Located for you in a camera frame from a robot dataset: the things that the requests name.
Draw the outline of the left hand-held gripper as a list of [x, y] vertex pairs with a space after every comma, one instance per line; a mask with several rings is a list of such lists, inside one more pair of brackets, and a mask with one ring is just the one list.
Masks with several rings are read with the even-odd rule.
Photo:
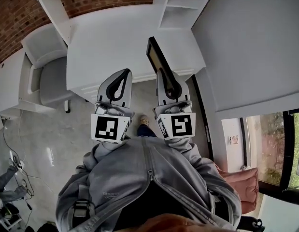
[[132, 122], [130, 109], [132, 72], [120, 70], [99, 87], [95, 112], [91, 115], [91, 138], [99, 142], [122, 144]]

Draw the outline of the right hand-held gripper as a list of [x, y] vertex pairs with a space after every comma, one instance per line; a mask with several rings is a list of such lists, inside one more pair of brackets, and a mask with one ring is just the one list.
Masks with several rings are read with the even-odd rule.
[[173, 72], [174, 78], [181, 87], [177, 103], [167, 104], [168, 81], [164, 70], [157, 71], [158, 107], [154, 109], [155, 119], [165, 140], [191, 138], [195, 136], [196, 113], [192, 112], [192, 101], [185, 78]]

